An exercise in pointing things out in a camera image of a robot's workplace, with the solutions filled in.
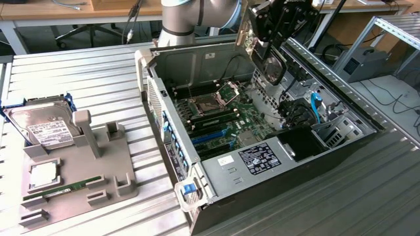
wooden table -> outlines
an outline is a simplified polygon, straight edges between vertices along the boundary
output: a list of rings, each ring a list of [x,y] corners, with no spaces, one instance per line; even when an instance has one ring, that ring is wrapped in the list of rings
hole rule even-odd
[[[129,9],[93,11],[89,0],[61,0],[62,3],[78,3],[86,1],[88,5],[80,6],[77,11],[68,7],[56,5],[50,0],[28,0],[26,4],[4,4],[0,16],[0,29],[10,43],[17,55],[28,54],[28,50],[17,27],[82,25],[126,22]],[[152,39],[149,24],[146,21],[161,20],[162,7],[160,0],[144,0],[140,8],[137,21]]]
[[[77,3],[81,1],[84,0],[62,0],[65,3]],[[396,14],[401,14],[412,4],[405,0],[397,0],[397,3],[400,5],[400,10]],[[321,9],[321,14],[325,14],[325,16],[313,35],[309,44],[310,46],[325,28],[337,4],[338,0],[334,0],[333,4],[325,4]],[[361,4],[357,0],[348,0],[340,13],[384,12],[388,10],[388,5],[368,6]],[[162,8],[160,0],[144,0],[137,21],[161,20],[161,12]],[[20,35],[16,33],[17,27],[125,22],[126,14],[128,9],[93,11],[92,6],[85,5],[81,6],[81,11],[77,11],[53,4],[50,0],[29,0],[26,4],[4,4],[0,13],[0,16],[2,17],[2,21],[0,21],[0,29],[12,45],[14,53],[21,55],[28,54],[28,50]],[[149,24],[142,24],[142,26],[145,27],[145,31],[149,32]],[[210,35],[217,35],[217,30],[214,30],[214,28],[210,30]]]
[[[2,6],[4,6],[4,3],[0,3],[0,12],[2,10]]]

connector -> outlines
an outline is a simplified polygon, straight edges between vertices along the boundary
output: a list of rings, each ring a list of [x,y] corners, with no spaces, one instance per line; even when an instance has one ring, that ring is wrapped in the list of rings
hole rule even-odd
[[[128,35],[126,35],[126,44],[130,41],[132,36],[133,36],[133,30],[130,29],[129,32],[128,32]]]

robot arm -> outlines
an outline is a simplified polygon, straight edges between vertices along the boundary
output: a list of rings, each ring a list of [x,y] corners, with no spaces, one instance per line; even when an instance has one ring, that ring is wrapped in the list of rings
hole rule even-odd
[[[289,37],[294,37],[318,11],[312,0],[268,0],[249,3],[238,31],[237,45],[242,46],[265,79],[277,85],[286,63],[276,51]]]
[[[162,0],[158,47],[194,42],[194,26],[229,28],[241,12],[241,0]]]

hard drive label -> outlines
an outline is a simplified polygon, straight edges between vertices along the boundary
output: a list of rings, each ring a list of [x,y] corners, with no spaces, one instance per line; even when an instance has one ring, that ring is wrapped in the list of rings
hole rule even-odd
[[[28,129],[44,147],[73,140],[70,131],[62,120],[29,125]]]
[[[266,143],[240,151],[238,155],[253,175],[262,173],[281,164]]]

aluminum workbench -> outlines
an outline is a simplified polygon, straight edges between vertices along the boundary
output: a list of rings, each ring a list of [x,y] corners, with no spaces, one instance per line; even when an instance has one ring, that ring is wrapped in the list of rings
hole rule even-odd
[[[16,56],[5,66],[2,97],[69,90],[77,108],[90,110],[93,127],[120,121],[138,188],[137,197],[24,235],[90,235],[92,230],[94,235],[188,235],[188,222],[138,98],[133,52],[149,46],[144,43]],[[22,140],[8,124],[0,129],[0,235],[16,235]],[[337,168],[200,236],[416,235],[420,150],[392,131]]]
[[[69,91],[78,110],[89,109],[93,128],[117,120],[125,127],[138,195],[26,235],[94,235],[146,232],[188,235],[188,223],[145,117],[136,82],[133,52],[150,43],[60,53],[16,56],[5,65],[2,100]],[[1,126],[0,234],[17,235],[22,139],[9,123]]]

